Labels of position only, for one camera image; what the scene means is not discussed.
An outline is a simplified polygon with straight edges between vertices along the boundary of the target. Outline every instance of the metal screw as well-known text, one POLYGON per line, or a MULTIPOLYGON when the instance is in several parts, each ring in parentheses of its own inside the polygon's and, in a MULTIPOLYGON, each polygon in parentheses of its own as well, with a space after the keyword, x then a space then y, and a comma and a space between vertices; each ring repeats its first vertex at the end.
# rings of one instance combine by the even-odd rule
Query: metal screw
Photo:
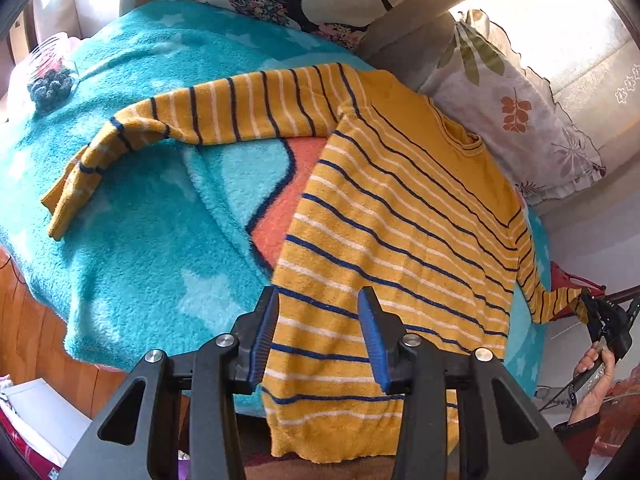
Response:
POLYGON ((226 346, 231 346, 236 342, 236 338, 233 334, 220 334, 216 338, 216 345, 222 346, 222 348, 226 346))
POLYGON ((164 352, 162 352, 162 350, 158 350, 157 348, 154 350, 149 350, 149 352, 145 354, 145 361, 147 363, 157 363, 160 359, 162 359, 163 353, 164 352))
POLYGON ((402 336, 402 344, 405 346, 418 346, 422 342, 422 338, 417 334, 404 334, 402 336))
POLYGON ((478 348, 476 349, 476 359, 478 361, 487 362, 494 358, 494 353, 491 352, 488 348, 478 348))

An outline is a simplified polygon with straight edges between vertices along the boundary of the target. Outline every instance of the hand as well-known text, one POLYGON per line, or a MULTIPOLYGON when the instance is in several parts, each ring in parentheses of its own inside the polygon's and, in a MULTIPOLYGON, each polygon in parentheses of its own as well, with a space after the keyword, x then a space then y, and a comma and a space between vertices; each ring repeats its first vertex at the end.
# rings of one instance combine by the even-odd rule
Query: hand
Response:
MULTIPOLYGON (((596 350, 597 346, 598 342, 596 341, 591 348, 587 350, 584 357, 580 359, 580 362, 578 362, 575 367, 574 377, 593 368, 594 363, 598 359, 598 351, 596 350)), ((571 416, 568 421, 569 424, 580 422, 581 420, 589 418, 591 415, 595 415, 600 411, 602 401, 609 391, 611 381, 613 381, 613 369, 616 365, 616 359, 613 352, 606 346, 602 349, 601 356, 602 361, 605 364, 604 375, 593 387, 593 390, 591 390, 571 412, 571 416)))

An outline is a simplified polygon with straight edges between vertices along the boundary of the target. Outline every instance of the blueberries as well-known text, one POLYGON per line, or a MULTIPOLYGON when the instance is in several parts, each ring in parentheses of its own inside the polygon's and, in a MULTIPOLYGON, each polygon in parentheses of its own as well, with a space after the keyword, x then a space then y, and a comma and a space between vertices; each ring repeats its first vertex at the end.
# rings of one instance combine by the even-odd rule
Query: blueberries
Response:
POLYGON ((49 70, 44 77, 27 85, 31 100, 35 102, 36 112, 48 114, 71 94, 74 80, 71 70, 63 68, 59 72, 49 70))
POLYGON ((49 83, 49 90, 52 91, 55 95, 60 93, 60 88, 62 88, 62 83, 57 79, 54 79, 51 83, 49 83))
POLYGON ((31 94, 31 100, 36 102, 42 102, 47 96, 46 86, 37 87, 31 94))

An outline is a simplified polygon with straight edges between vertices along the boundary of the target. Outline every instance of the yellow striped sweater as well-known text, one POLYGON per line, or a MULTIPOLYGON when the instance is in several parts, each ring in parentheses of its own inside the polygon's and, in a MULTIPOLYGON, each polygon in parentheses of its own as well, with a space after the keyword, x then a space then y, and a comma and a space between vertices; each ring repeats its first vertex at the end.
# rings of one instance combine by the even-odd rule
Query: yellow striped sweater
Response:
MULTIPOLYGON (((169 137, 279 136, 328 141, 273 273, 280 317, 263 397, 275 455, 338 462, 395 453, 402 400, 373 381, 356 315, 362 286, 440 348, 485 346, 499 358, 516 280, 534 322, 576 303, 579 290, 549 293, 540 283, 516 195, 482 141, 391 74, 340 64, 238 75, 124 108, 43 196, 49 234, 60 239, 127 152, 169 137)), ((452 392, 447 405, 451 447, 452 392)))

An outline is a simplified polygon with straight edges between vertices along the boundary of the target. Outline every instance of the glass jar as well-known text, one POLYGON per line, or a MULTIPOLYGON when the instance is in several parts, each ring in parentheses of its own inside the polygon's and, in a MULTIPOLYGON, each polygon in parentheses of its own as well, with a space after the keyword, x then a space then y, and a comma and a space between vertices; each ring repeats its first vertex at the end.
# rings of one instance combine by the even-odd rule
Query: glass jar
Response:
POLYGON ((46 115, 59 108, 78 86, 78 68, 70 54, 66 32, 47 38, 29 54, 27 92, 37 114, 46 115))

